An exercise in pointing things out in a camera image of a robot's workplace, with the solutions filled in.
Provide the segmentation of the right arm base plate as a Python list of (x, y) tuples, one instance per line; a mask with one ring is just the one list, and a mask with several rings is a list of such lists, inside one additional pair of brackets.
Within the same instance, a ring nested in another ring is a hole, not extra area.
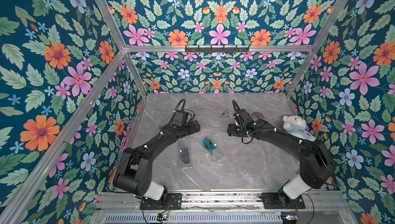
[(265, 209), (305, 209), (305, 203), (301, 195), (295, 199), (289, 198), (283, 191), (276, 193), (264, 192), (259, 198), (262, 200)]

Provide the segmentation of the purple protractor ruler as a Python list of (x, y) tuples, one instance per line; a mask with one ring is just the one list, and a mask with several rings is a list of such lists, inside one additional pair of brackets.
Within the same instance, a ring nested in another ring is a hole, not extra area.
[(258, 120), (258, 119), (265, 120), (264, 115), (262, 113), (260, 113), (260, 112), (253, 112), (251, 114), (251, 117), (252, 117), (253, 120)]

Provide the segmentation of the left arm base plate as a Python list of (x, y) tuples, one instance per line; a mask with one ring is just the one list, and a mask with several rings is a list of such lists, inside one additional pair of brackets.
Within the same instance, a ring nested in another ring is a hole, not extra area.
[(143, 197), (140, 210), (180, 210), (182, 205), (182, 193), (164, 192), (160, 200)]

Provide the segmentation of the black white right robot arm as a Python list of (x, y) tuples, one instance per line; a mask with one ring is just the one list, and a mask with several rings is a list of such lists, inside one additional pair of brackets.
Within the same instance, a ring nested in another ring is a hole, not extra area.
[(307, 132), (307, 122), (297, 115), (284, 115), (281, 129), (263, 119), (254, 120), (238, 106), (234, 124), (227, 134), (240, 137), (243, 144), (254, 140), (268, 142), (293, 156), (299, 162), (298, 174), (277, 192), (277, 202), (288, 204), (311, 189), (320, 189), (335, 172), (335, 163), (325, 143)]

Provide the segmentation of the purple triangle ruler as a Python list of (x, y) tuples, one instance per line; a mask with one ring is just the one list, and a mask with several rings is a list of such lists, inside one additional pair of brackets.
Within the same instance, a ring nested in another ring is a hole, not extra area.
[(229, 118), (229, 117), (230, 117), (230, 115), (229, 115), (228, 109), (224, 110), (219, 116), (219, 118)]

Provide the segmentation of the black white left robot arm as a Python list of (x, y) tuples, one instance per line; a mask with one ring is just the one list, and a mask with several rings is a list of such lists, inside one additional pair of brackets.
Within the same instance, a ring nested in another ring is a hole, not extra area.
[(173, 112), (170, 121), (159, 127), (159, 133), (145, 144), (127, 148), (112, 173), (112, 186), (155, 201), (166, 199), (166, 187), (152, 180), (153, 162), (170, 145), (199, 132), (195, 113), (189, 109)]

